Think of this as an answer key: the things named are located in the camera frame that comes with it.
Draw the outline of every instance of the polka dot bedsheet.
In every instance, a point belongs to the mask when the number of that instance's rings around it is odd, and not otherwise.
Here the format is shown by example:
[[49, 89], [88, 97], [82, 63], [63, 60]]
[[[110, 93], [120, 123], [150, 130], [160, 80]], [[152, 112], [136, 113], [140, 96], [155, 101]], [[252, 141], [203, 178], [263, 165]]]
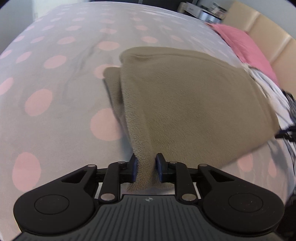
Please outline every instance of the polka dot bedsheet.
[[[102, 73], [119, 66], [119, 54], [135, 46], [197, 50], [241, 65], [202, 21], [165, 9], [89, 2], [62, 5], [37, 19], [0, 55], [2, 241], [19, 233], [13, 205], [24, 192], [87, 164], [106, 168], [129, 160], [132, 149], [113, 115]], [[281, 140], [223, 170], [284, 202], [295, 184]]]

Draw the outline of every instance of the wall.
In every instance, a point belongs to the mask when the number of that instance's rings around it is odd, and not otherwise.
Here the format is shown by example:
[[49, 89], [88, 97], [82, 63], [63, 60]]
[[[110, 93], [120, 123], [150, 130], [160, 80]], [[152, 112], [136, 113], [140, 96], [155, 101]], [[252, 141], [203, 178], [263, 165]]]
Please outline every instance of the wall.
[[80, 2], [88, 2], [88, 0], [33, 0], [34, 19], [44, 16], [59, 5]]
[[0, 53], [33, 22], [31, 0], [10, 0], [0, 9]]
[[[286, 0], [238, 0], [264, 14], [296, 38], [296, 7]], [[213, 2], [229, 9], [233, 0], [199, 0], [198, 5], [210, 7]]]

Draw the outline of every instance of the brown fleece blanket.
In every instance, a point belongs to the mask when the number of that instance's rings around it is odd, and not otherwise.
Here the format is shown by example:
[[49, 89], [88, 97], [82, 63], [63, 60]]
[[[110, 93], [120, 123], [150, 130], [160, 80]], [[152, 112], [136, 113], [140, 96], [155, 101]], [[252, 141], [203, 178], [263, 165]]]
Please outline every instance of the brown fleece blanket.
[[139, 159], [130, 190], [157, 183], [155, 156], [220, 168], [271, 139], [275, 112], [244, 69], [210, 55], [135, 47], [105, 69], [114, 112]]

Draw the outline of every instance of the pink polka dot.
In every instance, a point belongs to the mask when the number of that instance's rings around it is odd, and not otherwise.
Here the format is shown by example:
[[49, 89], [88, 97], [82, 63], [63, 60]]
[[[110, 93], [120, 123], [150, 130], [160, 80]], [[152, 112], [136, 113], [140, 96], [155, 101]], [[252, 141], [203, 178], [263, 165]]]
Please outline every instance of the pink polka dot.
[[276, 165], [274, 164], [273, 159], [271, 159], [269, 161], [269, 165], [268, 165], [268, 173], [269, 175], [271, 175], [273, 178], [276, 177]]
[[37, 42], [40, 42], [41, 40], [44, 39], [44, 36], [41, 36], [41, 37], [38, 37], [38, 38], [35, 38], [31, 41], [31, 44], [34, 44], [34, 43], [37, 43]]
[[170, 36], [172, 39], [176, 40], [176, 41], [179, 41], [179, 42], [184, 42], [181, 38], [179, 38], [178, 36], [175, 36], [175, 35], [171, 35]]
[[117, 32], [117, 30], [115, 29], [111, 29], [111, 28], [102, 28], [100, 30], [101, 33], [106, 33], [106, 34], [114, 34]]
[[23, 53], [21, 56], [19, 56], [17, 58], [17, 60], [15, 61], [16, 64], [25, 61], [27, 58], [30, 57], [30, 55], [32, 54], [32, 52], [25, 52]]
[[148, 28], [146, 26], [144, 26], [144, 25], [137, 25], [137, 26], [135, 26], [135, 28], [138, 29], [138, 30], [142, 30], [142, 31], [148, 30]]
[[56, 56], [51, 57], [48, 60], [46, 60], [43, 67], [46, 69], [54, 69], [54, 68], [59, 67], [62, 64], [64, 64], [66, 62], [66, 60], [67, 60], [66, 56], [56, 55]]
[[12, 181], [15, 187], [27, 192], [33, 189], [41, 176], [38, 159], [29, 152], [18, 155], [12, 170]]
[[120, 47], [119, 43], [116, 42], [111, 42], [111, 41], [104, 41], [104, 42], [100, 42], [97, 47], [101, 50], [106, 50], [106, 51], [110, 51], [110, 50], [114, 50], [117, 49], [118, 47]]
[[115, 21], [114, 20], [110, 20], [110, 19], [102, 19], [100, 21], [100, 23], [114, 23]]
[[104, 141], [119, 140], [123, 136], [112, 108], [98, 111], [91, 119], [90, 129], [96, 138]]
[[46, 31], [46, 30], [49, 30], [53, 27], [54, 27], [54, 25], [48, 25], [48, 26], [44, 27], [43, 29], [41, 29], [41, 31]]
[[70, 44], [73, 42], [75, 42], [75, 38], [70, 36], [70, 37], [65, 37], [65, 38], [60, 39], [57, 43], [58, 44]]
[[55, 21], [58, 21], [58, 20], [60, 20], [61, 18], [53, 18], [52, 20], [51, 20], [51, 22], [55, 22]]
[[104, 78], [103, 72], [104, 72], [105, 68], [108, 68], [108, 67], [119, 67], [119, 66], [113, 65], [113, 64], [102, 64], [102, 65], [95, 68], [95, 70], [94, 70], [95, 77], [97, 77], [99, 79], [103, 79]]
[[3, 58], [5, 58], [5, 57], [7, 57], [8, 55], [10, 55], [11, 52], [12, 52], [12, 49], [6, 50], [5, 52], [3, 52], [3, 53], [0, 55], [0, 59], [3, 59]]
[[108, 13], [108, 12], [103, 12], [101, 13], [102, 16], [113, 16], [114, 14]]
[[25, 112], [29, 116], [41, 115], [48, 109], [52, 102], [52, 92], [47, 89], [41, 89], [33, 93], [25, 103]]
[[163, 28], [166, 29], [166, 30], [172, 30], [170, 27], [165, 26], [165, 25], [162, 25], [161, 27], [163, 27]]
[[33, 29], [34, 27], [35, 27], [34, 25], [29, 26], [29, 27], [27, 27], [27, 28], [25, 29], [25, 31], [29, 31], [29, 30]]
[[142, 21], [142, 19], [140, 19], [140, 18], [131, 18], [131, 19], [134, 21]]
[[150, 36], [142, 37], [141, 40], [146, 43], [156, 43], [158, 41], [156, 38]]
[[24, 37], [25, 37], [24, 35], [19, 36], [19, 37], [17, 37], [13, 42], [14, 42], [14, 43], [19, 42], [19, 41], [21, 41]]
[[153, 19], [158, 22], [163, 22], [163, 20], [161, 18], [153, 18]]
[[13, 85], [13, 82], [14, 82], [13, 78], [10, 77], [4, 80], [2, 84], [0, 84], [0, 95], [5, 94], [11, 88], [11, 86]]
[[80, 28], [81, 28], [81, 26], [75, 25], [75, 26], [70, 26], [70, 27], [66, 28], [66, 30], [67, 31], [75, 31], [75, 30], [78, 30]]
[[237, 164], [243, 172], [251, 171], [253, 168], [253, 155], [248, 154], [241, 157], [238, 159]]
[[72, 19], [73, 22], [78, 22], [78, 21], [83, 21], [85, 18], [84, 17], [80, 17], [80, 18], [74, 18]]

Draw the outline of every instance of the folded towel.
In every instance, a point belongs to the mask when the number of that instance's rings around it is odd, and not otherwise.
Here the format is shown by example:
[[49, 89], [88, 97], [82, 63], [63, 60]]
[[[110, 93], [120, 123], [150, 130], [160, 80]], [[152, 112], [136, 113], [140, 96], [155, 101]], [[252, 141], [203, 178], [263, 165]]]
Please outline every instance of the folded towel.
[[165, 47], [135, 47], [121, 68], [105, 69], [116, 116], [139, 159], [130, 190], [157, 184], [155, 156], [196, 168], [223, 165], [279, 131], [274, 110], [255, 81], [210, 55]]

